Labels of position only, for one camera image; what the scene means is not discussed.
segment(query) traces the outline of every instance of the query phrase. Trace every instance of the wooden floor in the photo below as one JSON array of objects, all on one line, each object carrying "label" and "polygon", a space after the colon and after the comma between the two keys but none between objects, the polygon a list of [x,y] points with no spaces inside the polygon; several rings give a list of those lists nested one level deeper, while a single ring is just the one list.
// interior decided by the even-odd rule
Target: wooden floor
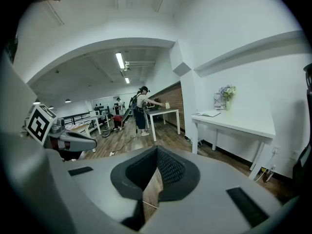
[{"label": "wooden floor", "polygon": [[[181,132],[181,134],[178,135],[175,127],[169,124],[164,125],[163,121],[155,122],[155,133],[157,138],[156,142],[153,141],[153,134],[151,129],[149,129],[149,133],[149,136],[142,137],[139,134],[136,136],[136,128],[133,118],[130,118],[128,122],[125,123],[125,129],[123,131],[111,133],[109,137],[102,137],[98,134],[97,130],[94,130],[91,133],[91,136],[97,140],[96,152],[88,152],[85,159],[107,157],[111,151],[117,150],[118,151],[115,152],[115,155],[118,155],[153,145],[162,145],[165,148],[181,149],[188,152],[192,151],[192,144],[184,138],[184,133]],[[250,174],[249,166],[242,164],[239,161],[236,161],[235,159],[218,151],[213,151],[206,144],[198,147],[198,153],[202,156],[214,158],[228,163],[246,176],[249,176]],[[285,201],[292,196],[289,188],[284,183],[275,178],[271,178],[267,183],[263,183],[262,179],[260,179],[257,183],[270,191],[282,203],[285,203]],[[143,201],[157,207],[158,193],[160,191],[162,191],[161,176],[159,171],[156,170],[154,176],[143,193]],[[148,204],[144,204],[144,214],[146,221],[153,215],[156,210],[155,207]]]}]

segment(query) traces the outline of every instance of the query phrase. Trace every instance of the fluorescent light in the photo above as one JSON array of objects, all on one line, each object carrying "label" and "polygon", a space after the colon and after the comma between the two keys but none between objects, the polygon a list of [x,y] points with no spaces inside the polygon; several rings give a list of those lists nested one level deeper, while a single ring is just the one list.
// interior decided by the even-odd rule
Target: fluorescent light
[{"label": "fluorescent light", "polygon": [[120,68],[124,69],[125,66],[123,65],[123,60],[122,60],[122,56],[121,56],[121,52],[116,53],[116,57],[119,63]]},{"label": "fluorescent light", "polygon": [[36,99],[36,101],[33,103],[34,105],[40,104],[40,100]]}]

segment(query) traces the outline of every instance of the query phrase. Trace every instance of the flower vase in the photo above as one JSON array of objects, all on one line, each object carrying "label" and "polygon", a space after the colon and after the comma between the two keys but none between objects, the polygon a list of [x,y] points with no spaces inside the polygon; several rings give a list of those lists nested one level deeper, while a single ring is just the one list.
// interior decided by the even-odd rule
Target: flower vase
[{"label": "flower vase", "polygon": [[231,110],[231,102],[226,101],[226,111],[230,111],[230,110]]}]

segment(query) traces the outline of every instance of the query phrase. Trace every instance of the notebook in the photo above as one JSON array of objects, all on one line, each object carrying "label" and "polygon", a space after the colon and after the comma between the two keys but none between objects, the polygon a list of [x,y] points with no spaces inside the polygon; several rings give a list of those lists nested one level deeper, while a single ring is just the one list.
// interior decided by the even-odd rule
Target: notebook
[{"label": "notebook", "polygon": [[203,112],[198,112],[193,115],[199,115],[199,116],[207,116],[207,117],[215,117],[219,115],[220,112],[217,110],[208,110],[208,111],[203,111]]}]

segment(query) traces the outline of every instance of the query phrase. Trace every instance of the red shirt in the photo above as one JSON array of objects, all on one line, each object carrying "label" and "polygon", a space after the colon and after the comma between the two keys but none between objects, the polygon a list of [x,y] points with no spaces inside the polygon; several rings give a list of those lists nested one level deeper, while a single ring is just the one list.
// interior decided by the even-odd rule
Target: red shirt
[{"label": "red shirt", "polygon": [[122,121],[122,116],[121,115],[115,115],[114,121]]}]

